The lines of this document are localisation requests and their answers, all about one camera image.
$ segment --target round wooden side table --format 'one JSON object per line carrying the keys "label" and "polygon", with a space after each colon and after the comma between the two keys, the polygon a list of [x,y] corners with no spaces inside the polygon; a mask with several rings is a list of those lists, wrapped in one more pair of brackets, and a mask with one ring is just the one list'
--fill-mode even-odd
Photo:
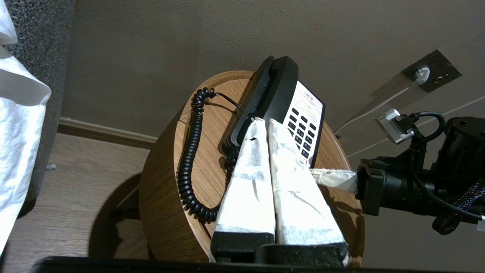
{"label": "round wooden side table", "polygon": [[[235,101],[253,75],[228,71],[207,79],[197,89],[213,87]],[[176,174],[191,117],[191,101],[177,113],[152,148],[140,182],[140,214],[150,250],[156,259],[206,262],[215,223],[201,224],[182,208]],[[215,97],[204,107],[202,136],[192,172],[194,192],[207,207],[216,206],[224,194],[226,174],[222,141],[235,107]],[[315,168],[350,169],[333,132],[325,123]],[[352,267],[359,267],[364,251],[364,216],[354,195],[321,187],[322,194],[349,244]]]}

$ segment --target gray fabric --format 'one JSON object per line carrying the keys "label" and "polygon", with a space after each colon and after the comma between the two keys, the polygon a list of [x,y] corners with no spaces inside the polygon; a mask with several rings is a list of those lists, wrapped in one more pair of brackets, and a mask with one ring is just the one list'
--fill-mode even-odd
{"label": "gray fabric", "polygon": [[5,0],[18,43],[4,46],[52,95],[47,103],[39,150],[26,202],[37,198],[61,114],[74,0]]}

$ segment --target baseboard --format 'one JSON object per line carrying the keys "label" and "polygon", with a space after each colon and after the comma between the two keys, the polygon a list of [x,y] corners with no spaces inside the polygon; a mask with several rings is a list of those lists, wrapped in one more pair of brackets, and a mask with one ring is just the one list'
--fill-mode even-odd
{"label": "baseboard", "polygon": [[150,150],[157,138],[76,119],[60,118],[57,132]]}

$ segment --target telephone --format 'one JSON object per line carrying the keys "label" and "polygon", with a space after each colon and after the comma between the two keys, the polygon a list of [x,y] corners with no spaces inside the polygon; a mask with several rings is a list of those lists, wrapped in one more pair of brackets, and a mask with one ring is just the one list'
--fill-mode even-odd
{"label": "telephone", "polygon": [[178,192],[184,209],[201,222],[214,222],[219,211],[219,206],[208,208],[200,203],[192,189],[192,167],[202,132],[204,103],[215,96],[224,97],[238,109],[223,142],[228,179],[252,118],[264,119],[266,126],[270,119],[287,125],[301,159],[313,167],[325,115],[325,104],[298,80],[298,65],[287,56],[278,59],[270,56],[264,60],[251,79],[241,103],[216,93],[213,88],[199,89],[192,101],[189,134],[180,158]]}
{"label": "telephone", "polygon": [[288,56],[263,61],[250,82],[240,110],[223,143],[226,155],[237,154],[251,118],[286,124],[302,160],[314,167],[325,104],[298,80],[298,65]]}

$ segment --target wall outlet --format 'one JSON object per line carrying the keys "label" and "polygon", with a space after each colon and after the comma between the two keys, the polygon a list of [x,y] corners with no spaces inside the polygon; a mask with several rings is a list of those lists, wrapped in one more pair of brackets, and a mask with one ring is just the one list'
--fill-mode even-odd
{"label": "wall outlet", "polygon": [[439,50],[435,50],[426,55],[421,60],[401,71],[401,73],[411,81],[414,81],[414,72],[425,67],[428,67],[430,70],[429,79],[419,87],[428,93],[461,77],[461,73]]}

